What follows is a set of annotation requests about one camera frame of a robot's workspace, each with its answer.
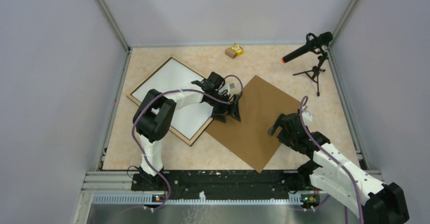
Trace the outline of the brown backing board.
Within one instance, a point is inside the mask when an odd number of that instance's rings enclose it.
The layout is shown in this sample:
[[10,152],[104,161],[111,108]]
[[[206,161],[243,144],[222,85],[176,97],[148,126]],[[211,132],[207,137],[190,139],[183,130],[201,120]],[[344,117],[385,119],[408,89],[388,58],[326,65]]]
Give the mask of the brown backing board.
[[231,117],[226,122],[213,121],[207,133],[220,144],[261,172],[280,146],[268,130],[280,114],[295,113],[299,101],[279,88],[254,76],[244,87],[239,101],[241,122]]

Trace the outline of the wooden picture frame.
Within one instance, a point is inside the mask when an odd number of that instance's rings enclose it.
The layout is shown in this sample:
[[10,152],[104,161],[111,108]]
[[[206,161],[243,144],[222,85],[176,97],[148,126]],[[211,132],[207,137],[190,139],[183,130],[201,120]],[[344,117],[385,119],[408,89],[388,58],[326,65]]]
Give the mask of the wooden picture frame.
[[[144,76],[127,95],[136,105],[140,105],[147,92],[156,89],[165,92],[184,88],[192,81],[206,78],[188,63],[169,57],[158,65],[149,75]],[[186,106],[175,111],[169,131],[187,145],[192,146],[213,121],[212,107],[206,103]]]

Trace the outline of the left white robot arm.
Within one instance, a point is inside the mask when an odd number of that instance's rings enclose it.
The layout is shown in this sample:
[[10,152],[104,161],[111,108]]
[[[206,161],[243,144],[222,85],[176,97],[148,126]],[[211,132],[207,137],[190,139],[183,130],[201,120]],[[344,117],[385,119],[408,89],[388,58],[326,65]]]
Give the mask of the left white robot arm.
[[239,100],[244,87],[240,87],[239,93],[233,93],[231,89],[224,77],[211,72],[208,78],[192,81],[182,88],[166,92],[151,89],[146,94],[132,120],[132,137],[142,152],[138,170],[145,186],[157,190],[162,185],[162,139],[169,131],[177,110],[206,103],[212,107],[212,119],[224,123],[230,116],[241,122]]

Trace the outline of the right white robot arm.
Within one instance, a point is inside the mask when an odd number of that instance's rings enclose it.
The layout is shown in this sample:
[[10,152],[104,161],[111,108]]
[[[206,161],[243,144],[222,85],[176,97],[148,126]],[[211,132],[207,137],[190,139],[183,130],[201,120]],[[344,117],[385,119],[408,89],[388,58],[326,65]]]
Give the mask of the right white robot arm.
[[277,129],[281,130],[279,142],[310,159],[298,168],[301,188],[327,192],[361,223],[406,223],[410,219],[399,185],[376,179],[346,158],[323,134],[309,132],[303,114],[280,114],[268,134],[274,135]]

